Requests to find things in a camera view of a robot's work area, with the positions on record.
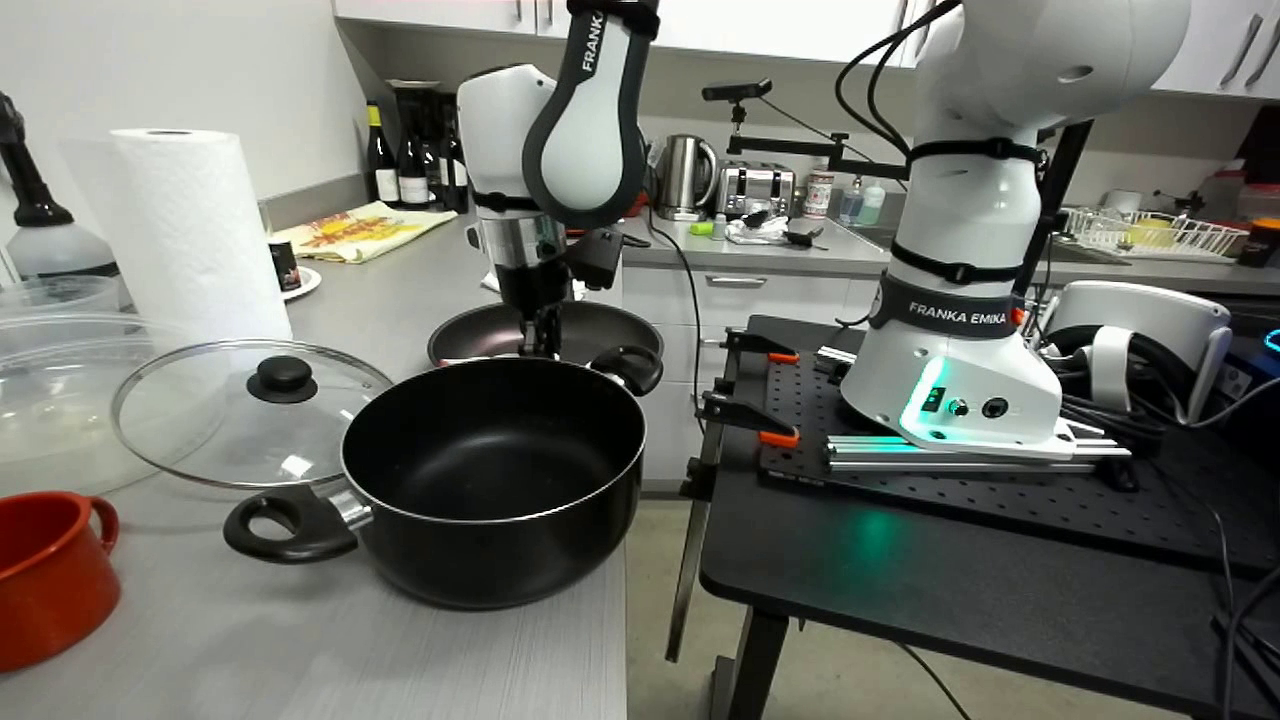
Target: wall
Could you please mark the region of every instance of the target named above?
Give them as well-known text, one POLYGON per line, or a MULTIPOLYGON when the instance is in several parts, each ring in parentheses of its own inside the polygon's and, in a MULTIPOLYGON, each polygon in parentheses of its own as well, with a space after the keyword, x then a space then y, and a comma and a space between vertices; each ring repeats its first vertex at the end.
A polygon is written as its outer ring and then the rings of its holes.
POLYGON ((59 145, 130 124, 239 133, 257 195, 360 167, 363 93, 334 0, 3 0, 0 93, 77 216, 59 145))
MULTIPOLYGON (((436 34, 436 30, 357 30, 360 49, 379 76, 434 76, 442 83, 459 83, 466 76, 531 59, 556 76, 562 43, 526 36, 484 36, 484 34, 436 34)), ((757 58, 703 58, 703 52, 665 52, 649 58, 646 76, 646 115, 649 142, 665 145, 667 133, 702 133, 724 148, 734 124, 727 106, 703 106, 703 83, 727 82, 774 82, 774 99, 819 130, 851 130, 851 120, 831 99, 836 66, 799 59, 757 59, 757 58)), ((885 76, 885 111, 905 124, 912 111, 912 72, 885 76)), ((1097 205, 1110 188, 1142 194, 1191 194, 1203 172, 1229 159, 1249 133, 1256 106, 1249 99, 1203 99, 1203 97, 1142 97, 1116 115, 1106 115, 1093 133, 1088 156, 1077 172, 1077 205, 1097 205)), ((807 136, 764 106, 749 106, 749 133, 767 136, 807 136)), ((851 142, 876 156, 894 159, 887 145, 867 133, 851 142)))

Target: pot rim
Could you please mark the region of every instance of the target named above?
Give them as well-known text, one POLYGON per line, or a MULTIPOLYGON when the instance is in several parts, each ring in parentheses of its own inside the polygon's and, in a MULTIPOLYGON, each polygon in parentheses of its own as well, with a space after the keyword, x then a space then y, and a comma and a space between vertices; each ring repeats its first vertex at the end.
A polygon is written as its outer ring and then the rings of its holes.
POLYGON ((400 504, 387 504, 387 500, 373 496, 373 492, 357 481, 357 472, 350 469, 350 436, 353 436, 360 411, 373 410, 373 404, 363 404, 363 410, 357 411, 357 420, 350 423, 345 453, 342 453, 345 486, 350 486, 360 500, 370 500, 373 509, 391 514, 391 517, 421 520, 421 525, 453 525, 453 528, 531 525, 531 520, 565 517, 565 514, 579 509, 579 504, 593 504, 598 496, 604 496, 604 492, 614 492, 616 486, 625 486, 628 472, 640 465, 646 441, 649 441, 646 410, 636 404, 636 396, 631 396, 628 387, 614 383, 604 371, 593 371, 593 369, 579 369, 579 364, 545 360, 545 357, 487 357, 487 360, 472 360, 472 364, 552 364, 556 371, 562 371, 562 369, 567 369, 567 371, 588 371, 593 380, 608 383, 608 394, 628 396, 628 404, 631 404, 631 411, 636 411, 636 420, 640 420, 636 453, 628 457, 628 465, 625 465, 621 472, 614 472, 614 477, 608 477, 604 486, 598 486, 593 492, 586 492, 586 496, 576 496, 576 500, 565 500, 565 504, 552 504, 552 509, 539 509, 539 514, 520 514, 520 517, 430 517, 430 514, 414 514, 414 509, 400 509, 400 504))

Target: lid handle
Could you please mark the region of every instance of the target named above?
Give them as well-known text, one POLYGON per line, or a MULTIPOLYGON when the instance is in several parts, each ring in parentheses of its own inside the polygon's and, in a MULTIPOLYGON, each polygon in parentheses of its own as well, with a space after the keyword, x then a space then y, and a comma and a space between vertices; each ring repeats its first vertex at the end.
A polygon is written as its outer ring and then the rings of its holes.
POLYGON ((306 404, 318 396, 314 364, 301 357, 270 357, 248 375, 248 396, 265 404, 306 404))

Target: black table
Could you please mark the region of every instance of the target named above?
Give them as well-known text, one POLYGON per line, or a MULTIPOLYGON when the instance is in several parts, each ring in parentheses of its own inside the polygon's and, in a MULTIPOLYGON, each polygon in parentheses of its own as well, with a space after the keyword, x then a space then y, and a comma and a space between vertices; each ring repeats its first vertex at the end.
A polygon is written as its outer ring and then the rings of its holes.
MULTIPOLYGON (((827 338, 767 315, 752 315, 749 332, 793 347, 827 338)), ((736 401, 760 404, 764 383, 767 364, 739 357, 736 401)), ((790 619, 1211 717, 1221 576, 851 492, 764 486, 752 457, 752 436, 727 433, 702 558, 703 589, 749 604, 739 658, 716 666, 711 717, 764 711, 790 619)), ((1235 711, 1273 717, 1244 674, 1235 711)))

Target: gray countertop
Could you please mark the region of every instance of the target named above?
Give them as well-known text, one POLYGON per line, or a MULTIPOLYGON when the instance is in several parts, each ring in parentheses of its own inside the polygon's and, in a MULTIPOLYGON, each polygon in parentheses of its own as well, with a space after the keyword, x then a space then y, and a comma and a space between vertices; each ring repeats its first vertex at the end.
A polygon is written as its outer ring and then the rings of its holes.
MULTIPOLYGON (((295 341, 350 347, 391 375, 425 369, 430 332, 476 300, 484 260, 459 227, 375 263, 320 263, 293 304, 295 341)), ((126 517, 121 607, 64 658, 0 677, 3 720, 621 720, 625 558, 539 604, 442 614, 404 600, 353 551, 260 565, 223 548, 239 492, 168 477, 114 492, 126 517)))
MULTIPOLYGON (((646 219, 625 223, 631 235, 649 235, 646 219)), ((724 269, 724 271, 805 271, 805 276, 851 276, 871 282, 885 271, 887 252, 839 223, 823 223, 817 250, 743 250, 716 235, 690 235, 690 223, 657 219, 667 235, 679 242, 693 269, 724 269)), ((628 252, 631 269, 672 269, 677 252, 665 242, 653 250, 628 252)), ((1134 260, 1134 263, 1088 263, 1088 260, 1051 260, 1051 283, 1067 282, 1134 282, 1134 283, 1165 283, 1184 293, 1215 293, 1215 297, 1280 297, 1280 269, 1241 269, 1241 263, 1197 263, 1197 260, 1134 260)))

